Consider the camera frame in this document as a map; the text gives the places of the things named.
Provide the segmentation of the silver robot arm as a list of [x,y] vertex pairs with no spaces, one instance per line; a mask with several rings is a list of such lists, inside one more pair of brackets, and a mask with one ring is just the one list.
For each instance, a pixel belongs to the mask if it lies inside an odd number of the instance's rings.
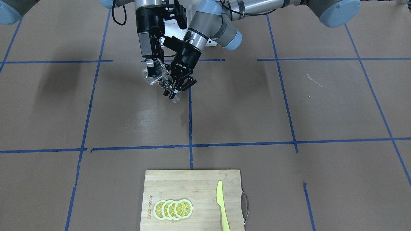
[[184,38],[167,37],[163,42],[164,46],[176,52],[166,81],[159,82],[159,86],[165,89],[163,94],[173,99],[180,91],[189,89],[197,82],[192,73],[209,40],[229,51],[240,46],[242,34],[234,27],[233,21],[266,15],[291,5],[308,6],[329,28],[350,21],[361,8],[359,0],[203,0]]
[[173,4],[168,0],[135,0],[134,3],[138,40],[148,77],[157,77],[162,72],[156,61],[163,62],[160,39],[165,35],[164,22],[175,19],[180,29],[186,29],[186,9],[177,0]]

